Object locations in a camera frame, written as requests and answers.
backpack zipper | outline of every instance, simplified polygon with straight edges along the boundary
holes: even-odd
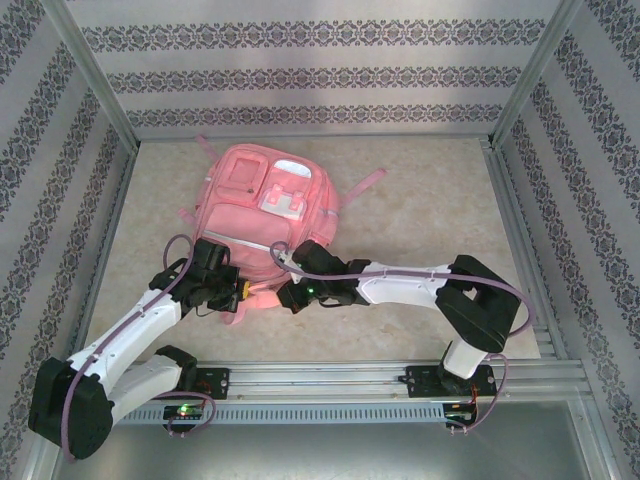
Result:
[[[255,248],[256,250],[263,250],[265,252],[271,251],[271,247],[267,247],[266,245],[262,245],[260,243],[249,242],[247,240],[240,240],[239,238],[227,237],[226,235],[222,235],[220,233],[212,232],[211,230],[205,230],[203,232],[205,235],[217,238],[218,240],[222,240],[225,242],[235,243],[237,245],[244,245],[245,247]]]

reflective strip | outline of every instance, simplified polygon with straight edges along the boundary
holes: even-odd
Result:
[[[293,160],[278,160],[273,165],[273,168],[284,170],[285,172],[298,175],[299,177],[311,178],[311,170],[309,170],[309,167],[302,165],[301,163],[294,162]]]
[[[237,245],[244,245],[245,247],[251,247],[251,248],[255,248],[257,250],[264,250],[265,252],[268,252],[268,251],[271,250],[271,248],[267,247],[266,245],[260,245],[259,243],[253,243],[253,242],[248,242],[246,240],[239,240],[237,238],[227,237],[226,235],[221,235],[219,233],[215,233],[215,232],[212,232],[210,230],[205,230],[203,233],[204,233],[204,235],[216,238],[216,239],[221,240],[223,242],[231,242],[231,243],[235,243]]]

metal bar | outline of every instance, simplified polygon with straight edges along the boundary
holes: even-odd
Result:
[[[536,309],[537,320],[548,328],[555,356],[560,360],[565,360],[569,356],[562,342],[560,329],[551,308],[540,268],[535,263],[536,256],[533,245],[527,234],[524,217],[518,206],[513,185],[509,181],[502,153],[499,150],[487,148],[486,144],[483,152],[520,282]]]
[[[41,3],[47,16],[51,19],[62,40],[73,55],[89,87],[91,87],[102,108],[107,113],[120,139],[126,145],[127,151],[132,152],[140,142],[107,77],[102,73],[97,60],[91,52],[91,48],[89,48],[80,28],[78,28],[71,12],[69,12],[65,1],[42,0]]]
[[[543,325],[536,325],[533,327],[533,333],[536,336],[536,341],[538,342],[550,342],[551,334],[549,333],[549,328]]]
[[[338,133],[338,132],[285,132],[278,133],[274,132],[271,134],[259,134],[249,135],[245,133],[238,133],[235,135],[207,135],[207,139],[211,141],[223,141],[223,140],[237,140],[247,138],[251,138],[254,141],[259,139],[273,139],[273,138],[301,138],[301,137],[313,137],[313,138],[323,138],[323,137],[424,137],[428,136],[433,139],[452,139],[452,140],[460,140],[460,139],[475,139],[475,138],[486,138],[487,132],[472,132],[472,133],[428,133],[428,132],[351,132],[351,133]],[[162,138],[146,138],[143,139],[144,142],[149,143],[179,143],[179,142],[193,142],[193,137],[162,137]]]
[[[576,399],[568,402],[568,407],[589,476],[592,479],[621,479],[595,400]]]
[[[502,381],[504,366],[499,361],[490,364],[496,381]],[[410,403],[416,399],[410,399],[406,385],[398,381],[408,365],[437,365],[437,362],[199,364],[203,368],[230,369],[229,402],[272,404],[375,403],[389,400]],[[507,381],[503,395],[508,401],[575,399],[579,395],[591,395],[582,363],[577,360],[514,360],[510,362]],[[468,398],[426,400],[457,403]]]
[[[136,163],[136,157],[138,155],[138,147],[134,147],[129,155],[133,158],[129,160],[126,170],[123,173],[122,186],[120,188],[120,192],[118,193],[118,197],[115,200],[116,203],[113,215],[110,219],[108,219],[109,224],[107,226],[107,233],[104,241],[104,251],[100,255],[98,264],[95,267],[96,281],[91,285],[91,291],[89,292],[89,297],[87,299],[84,314],[82,315],[82,318],[79,319],[80,327],[78,330],[78,336],[75,340],[75,345],[73,346],[75,351],[82,350],[84,348],[84,341],[87,338],[87,333],[89,332],[89,325],[91,323],[91,317],[93,317],[93,311],[96,306],[96,301],[98,300],[100,285],[102,284],[104,272],[107,269],[109,254],[111,252],[111,247],[113,246],[113,240],[116,236],[118,223],[120,222],[120,215],[122,214],[122,209],[124,208],[127,191],[129,190],[129,183],[131,183],[131,177],[133,176],[133,169]]]
[[[51,480],[59,452],[56,445],[36,436],[22,472],[22,480]]]
[[[499,146],[504,142],[505,137],[518,118],[527,98],[529,98],[533,87],[538,82],[544,68],[553,56],[554,50],[558,46],[558,43],[560,43],[560,38],[566,32],[582,3],[582,0],[562,0],[556,8],[551,20],[549,20],[547,28],[545,28],[542,34],[542,38],[540,38],[538,45],[536,45],[529,59],[529,63],[527,63],[527,66],[524,68],[509,100],[507,100],[507,103],[500,113],[496,126],[490,135],[493,146]]]

pink backpack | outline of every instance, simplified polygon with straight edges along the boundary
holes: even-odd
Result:
[[[327,172],[310,160],[250,144],[235,145],[219,157],[203,137],[196,139],[213,165],[200,188],[195,217],[184,209],[180,216],[195,226],[194,240],[227,245],[231,264],[251,285],[238,312],[223,314],[227,324],[240,322],[249,308],[280,305],[276,291],[291,276],[273,262],[273,243],[296,248],[311,239],[329,245],[341,206],[386,174],[377,170],[340,202]]]

cable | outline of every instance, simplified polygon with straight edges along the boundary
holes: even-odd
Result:
[[[78,383],[80,383],[80,379],[84,376],[85,372],[89,369],[92,363],[98,361],[100,354],[104,351],[104,349],[109,345],[122,331],[127,328],[133,321],[135,321],[140,315],[144,314],[147,310],[153,307],[162,297],[164,297],[167,293],[169,293],[173,287],[175,287],[180,280],[186,275],[187,270],[191,266],[191,262],[193,261],[193,241],[187,235],[179,234],[172,237],[169,242],[167,242],[167,246],[164,249],[163,254],[163,264],[166,265],[167,262],[167,254],[173,242],[175,242],[178,238],[184,238],[187,242],[189,242],[189,256],[187,257],[187,262],[183,265],[180,273],[176,276],[176,278],[169,284],[167,288],[165,288],[162,292],[152,298],[149,303],[142,307],[141,310],[133,312],[129,318],[127,318],[118,328],[116,328],[111,334],[104,339],[104,341],[98,345],[98,347],[93,351],[84,364],[78,370],[75,377],[71,381],[71,385],[69,386],[69,390],[67,391],[67,395],[64,399],[64,405],[62,407],[62,420],[60,426],[60,442],[62,446],[62,453],[64,454],[65,459],[69,463],[75,462],[75,457],[71,454],[71,450],[69,448],[69,410],[71,408],[71,401],[73,399],[73,394],[75,393],[76,387]]]
[[[200,430],[202,428],[205,428],[207,426],[209,426],[211,424],[211,422],[213,421],[214,417],[216,416],[216,402],[215,400],[210,396],[207,395],[206,393],[200,393],[200,392],[166,392],[166,393],[161,393],[160,395],[158,395],[157,397],[155,397],[155,399],[160,399],[160,398],[174,398],[174,397],[192,397],[192,398],[201,398],[202,400],[204,400],[202,403],[203,405],[206,402],[209,402],[211,404],[211,415],[209,415],[207,417],[207,419],[202,422],[199,425],[196,425],[195,427],[193,427],[191,430],[189,430],[188,432],[181,432],[180,433],[180,437],[184,438],[187,435],[191,435],[193,432]],[[173,430],[171,430],[171,425],[173,425],[173,421],[176,419],[177,417],[171,417],[169,419],[169,423],[167,423],[167,430],[169,431],[169,436],[173,437],[173,435],[176,433]]]
[[[489,404],[487,411],[484,413],[484,415],[480,419],[476,420],[475,423],[473,423],[473,425],[469,425],[469,426],[466,426],[462,423],[459,423],[453,420],[447,420],[448,423],[452,423],[461,429],[461,430],[454,430],[453,427],[451,427],[452,435],[458,432],[463,432],[466,435],[467,433],[474,430],[475,428],[478,428],[480,424],[487,419],[487,417],[489,416],[493,408],[496,406],[496,403],[498,403],[498,398],[502,394],[502,390],[504,389],[504,386],[507,384],[507,377],[509,376],[509,360],[507,359],[507,357],[505,357],[501,353],[492,353],[490,355],[487,355],[487,360],[493,360],[494,358],[500,358],[504,362],[504,375],[502,376],[502,381],[500,382],[500,386],[498,387],[498,390],[496,391],[495,396],[491,400],[491,403]]]
[[[299,275],[301,277],[310,278],[312,280],[357,280],[360,278],[375,278],[375,277],[386,277],[387,275],[396,275],[403,277],[418,277],[418,278],[442,278],[447,280],[461,280],[465,282],[474,282],[474,283],[482,283],[484,285],[488,285],[490,287],[500,288],[511,295],[518,297],[522,303],[527,307],[527,320],[513,332],[509,333],[509,338],[515,337],[516,335],[520,335],[526,329],[528,329],[533,323],[533,319],[536,317],[536,312],[531,301],[520,291],[513,288],[511,285],[508,285],[504,282],[498,282],[496,280],[491,280],[489,278],[484,277],[476,277],[474,275],[458,275],[455,273],[437,273],[437,272],[416,272],[412,270],[402,270],[402,269],[389,269],[383,270],[379,272],[362,272],[362,273],[350,273],[346,275],[317,275],[314,273],[307,273],[298,268],[290,267],[286,265],[280,258],[278,258],[278,254],[276,251],[278,247],[284,247],[283,251],[285,254],[289,251],[289,245],[286,242],[276,242],[269,248],[269,254],[273,261],[278,265],[282,270]]]
[[[204,317],[208,317],[209,315],[211,315],[212,313],[216,313],[215,310],[211,310],[209,313],[205,313],[204,315],[201,315],[198,312],[198,307],[196,307],[196,317],[200,317],[200,318],[204,318]]]
[[[473,414],[478,415],[478,387],[471,384],[471,393],[473,394],[471,402],[473,403]]]

